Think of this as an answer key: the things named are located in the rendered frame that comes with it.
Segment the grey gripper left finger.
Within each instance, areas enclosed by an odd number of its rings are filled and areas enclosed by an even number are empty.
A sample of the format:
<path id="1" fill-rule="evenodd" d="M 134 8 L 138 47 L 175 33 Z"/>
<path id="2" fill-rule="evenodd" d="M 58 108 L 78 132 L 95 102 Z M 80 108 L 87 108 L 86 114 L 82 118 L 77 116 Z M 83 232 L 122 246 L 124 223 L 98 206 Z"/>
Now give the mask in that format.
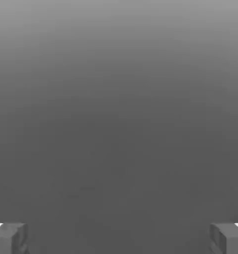
<path id="1" fill-rule="evenodd" d="M 29 254 L 28 224 L 0 223 L 0 254 Z"/>

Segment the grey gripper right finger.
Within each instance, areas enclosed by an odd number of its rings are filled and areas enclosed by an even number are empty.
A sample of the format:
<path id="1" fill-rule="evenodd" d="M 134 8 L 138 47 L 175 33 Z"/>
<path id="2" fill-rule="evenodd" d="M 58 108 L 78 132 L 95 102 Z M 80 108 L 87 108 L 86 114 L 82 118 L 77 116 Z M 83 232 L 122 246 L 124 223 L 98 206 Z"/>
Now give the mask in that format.
<path id="1" fill-rule="evenodd" d="M 238 223 L 212 223 L 209 254 L 238 254 Z"/>

